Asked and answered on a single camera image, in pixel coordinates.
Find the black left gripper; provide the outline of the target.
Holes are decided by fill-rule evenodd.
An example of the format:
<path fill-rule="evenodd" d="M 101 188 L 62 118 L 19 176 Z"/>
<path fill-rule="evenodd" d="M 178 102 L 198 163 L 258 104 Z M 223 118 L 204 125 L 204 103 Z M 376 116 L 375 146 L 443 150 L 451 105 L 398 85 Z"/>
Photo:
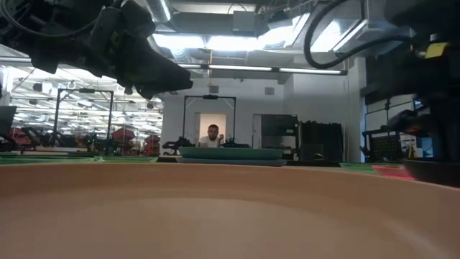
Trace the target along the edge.
<path fill-rule="evenodd" d="M 115 1 L 101 10 L 87 40 L 88 70 L 109 76 L 151 100 L 158 92 L 190 89 L 191 74 L 154 51 L 147 41 L 155 30 L 150 13 L 135 1 Z"/>

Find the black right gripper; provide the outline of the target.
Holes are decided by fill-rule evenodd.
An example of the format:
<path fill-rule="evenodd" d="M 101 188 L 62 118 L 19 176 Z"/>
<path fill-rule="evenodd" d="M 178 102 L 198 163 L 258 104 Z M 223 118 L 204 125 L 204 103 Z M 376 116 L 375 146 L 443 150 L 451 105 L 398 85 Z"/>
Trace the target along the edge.
<path fill-rule="evenodd" d="M 406 94 L 459 95 L 458 35 L 389 36 L 373 40 L 370 45 L 389 42 L 399 45 L 371 62 L 367 70 L 365 104 Z M 432 116 L 433 156 L 442 161 L 459 161 L 459 105 L 455 102 L 431 104 L 430 114 L 403 110 L 390 118 L 390 129 L 428 137 Z"/>

